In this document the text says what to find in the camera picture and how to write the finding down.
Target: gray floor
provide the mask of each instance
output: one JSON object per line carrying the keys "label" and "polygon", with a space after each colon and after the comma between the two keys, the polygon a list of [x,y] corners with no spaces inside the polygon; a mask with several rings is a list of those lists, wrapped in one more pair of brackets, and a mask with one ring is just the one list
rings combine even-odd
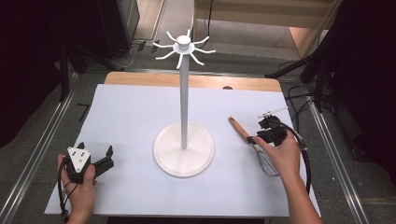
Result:
{"label": "gray floor", "polygon": [[[175,13],[169,9],[174,1],[168,0],[165,5],[162,23],[159,32],[168,30],[177,35],[177,31],[169,30],[169,21],[178,21]],[[281,46],[288,46],[282,50],[273,49],[273,53],[263,55],[257,52],[235,54],[233,44],[222,50],[222,53],[203,55],[196,54],[197,58],[205,63],[201,66],[191,63],[191,71],[227,73],[232,76],[242,77],[263,77],[278,70],[278,66],[284,62],[295,60],[296,49],[292,47],[291,37],[282,28],[272,29],[269,42],[284,43]],[[215,40],[212,42],[212,49],[216,47]],[[171,57],[167,61],[155,61],[154,58],[163,56],[168,52],[166,49],[158,49],[151,54],[151,47],[146,47],[143,51],[133,50],[134,63],[126,68],[126,71],[136,69],[159,69],[175,71],[177,57]],[[127,64],[130,58],[126,54],[118,63]],[[103,83],[108,73],[101,64],[87,58],[89,70],[86,74],[78,74],[77,83],[73,98],[70,101],[66,113],[55,134],[53,135],[43,160],[35,172],[32,183],[24,194],[18,210],[15,213],[12,223],[62,223],[60,217],[44,215],[44,209],[50,197],[50,193],[56,181],[56,158],[59,153],[65,153],[67,147],[74,145],[78,137],[79,130],[83,124],[80,121],[83,116],[84,106],[78,104],[90,104],[97,84]],[[298,76],[303,68],[295,70],[279,79],[282,90],[287,94],[288,90],[300,85]],[[303,93],[303,89],[297,89],[292,94]],[[50,118],[56,110],[60,88],[58,87],[50,94],[42,106],[30,117],[22,128],[18,136],[7,146],[0,149],[0,163],[3,172],[0,173],[0,204],[7,201],[7,196],[23,171],[24,165],[29,161],[30,156],[39,142],[41,134],[45,131]],[[306,101],[300,98],[295,101],[297,107]],[[371,223],[396,223],[394,211],[396,209],[396,188],[391,183],[389,175],[374,162],[358,162],[353,159],[350,152],[350,145],[345,138],[343,130],[338,123],[336,116],[324,111],[329,130],[333,140],[337,145],[343,163],[348,170],[351,181],[354,184],[361,198],[364,210]],[[304,137],[309,147],[309,157],[313,172],[312,185],[315,190],[319,208],[326,223],[354,223],[345,195],[341,189],[337,175],[332,167],[329,155],[318,132],[317,124],[309,110],[300,115],[300,133]],[[288,223],[287,218],[272,218],[271,223]],[[106,223],[107,217],[93,216],[91,223]]]}

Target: brown handle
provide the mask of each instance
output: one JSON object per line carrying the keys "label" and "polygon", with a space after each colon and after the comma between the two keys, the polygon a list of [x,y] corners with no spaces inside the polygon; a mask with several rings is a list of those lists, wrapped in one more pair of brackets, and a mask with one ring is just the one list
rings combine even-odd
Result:
{"label": "brown handle", "polygon": [[235,130],[241,135],[241,137],[244,139],[244,141],[247,141],[247,138],[249,137],[248,133],[245,131],[244,128],[236,121],[233,117],[229,117],[228,121],[233,125]]}

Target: table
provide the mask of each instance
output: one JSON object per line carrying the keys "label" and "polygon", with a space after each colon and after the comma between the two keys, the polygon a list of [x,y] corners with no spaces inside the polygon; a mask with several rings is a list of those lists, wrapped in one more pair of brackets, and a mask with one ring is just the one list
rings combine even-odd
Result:
{"label": "table", "polygon": [[[83,141],[92,150],[92,161],[101,159],[109,144],[114,149],[114,168],[98,178],[94,213],[113,217],[288,216],[280,178],[262,172],[255,151],[227,120],[233,116],[248,133],[258,131],[258,104],[249,99],[263,99],[265,106],[259,105],[263,112],[282,107],[285,101],[279,83],[262,78],[190,76],[189,121],[199,121],[209,130],[216,151],[211,164],[189,178],[166,174],[152,156],[155,136],[179,119],[178,101],[170,100],[178,96],[176,86],[175,74],[119,72],[108,74],[105,84],[98,86],[76,142]],[[224,86],[234,90],[222,90]],[[291,125],[287,110],[276,115]],[[300,173],[305,179],[304,166]],[[55,188],[46,213],[59,214],[58,206]]]}
{"label": "table", "polygon": [[[195,0],[193,39],[197,20],[208,20],[211,0]],[[216,0],[211,20],[287,26],[303,58],[323,30],[329,29],[341,0]]]}

